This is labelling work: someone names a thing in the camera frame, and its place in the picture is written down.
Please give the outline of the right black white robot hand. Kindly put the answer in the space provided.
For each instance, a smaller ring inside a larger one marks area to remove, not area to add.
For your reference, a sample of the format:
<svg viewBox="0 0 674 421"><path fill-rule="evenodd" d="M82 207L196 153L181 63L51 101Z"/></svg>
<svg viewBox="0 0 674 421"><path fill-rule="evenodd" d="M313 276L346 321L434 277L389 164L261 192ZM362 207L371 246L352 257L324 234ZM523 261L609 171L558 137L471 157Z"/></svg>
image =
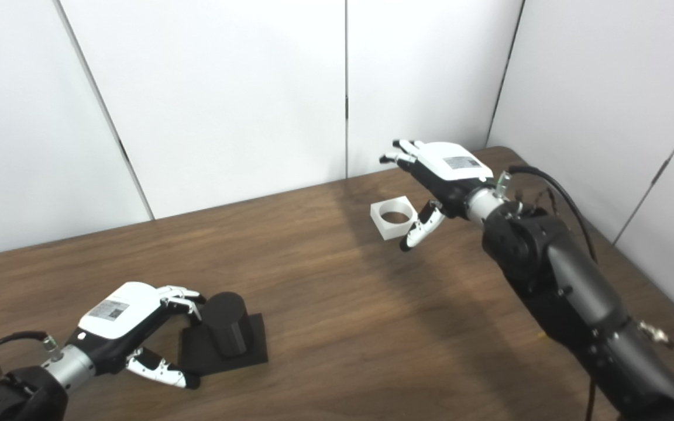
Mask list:
<svg viewBox="0 0 674 421"><path fill-rule="evenodd" d="M465 147L407 139L393 140L393 147L396 150L383 154L379 162L396 164L432 195L402 238L402 251L420 245L445 219L461 218L483 227L502 205L494 195L494 173Z"/></svg>

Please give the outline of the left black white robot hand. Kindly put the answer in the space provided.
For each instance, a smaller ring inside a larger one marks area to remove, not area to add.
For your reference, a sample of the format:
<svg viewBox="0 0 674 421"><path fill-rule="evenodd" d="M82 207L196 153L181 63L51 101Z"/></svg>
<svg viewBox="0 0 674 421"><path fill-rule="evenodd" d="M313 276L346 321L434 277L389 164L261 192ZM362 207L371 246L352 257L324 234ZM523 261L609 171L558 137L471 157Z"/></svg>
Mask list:
<svg viewBox="0 0 674 421"><path fill-rule="evenodd" d="M126 282L80 318L66 342L84 355L93 376L128 370L143 378L182 389L198 389L201 379L168 362L145 341L174 315L185 315L193 327L201 324L199 305L206 299L182 286L153 287Z"/></svg>

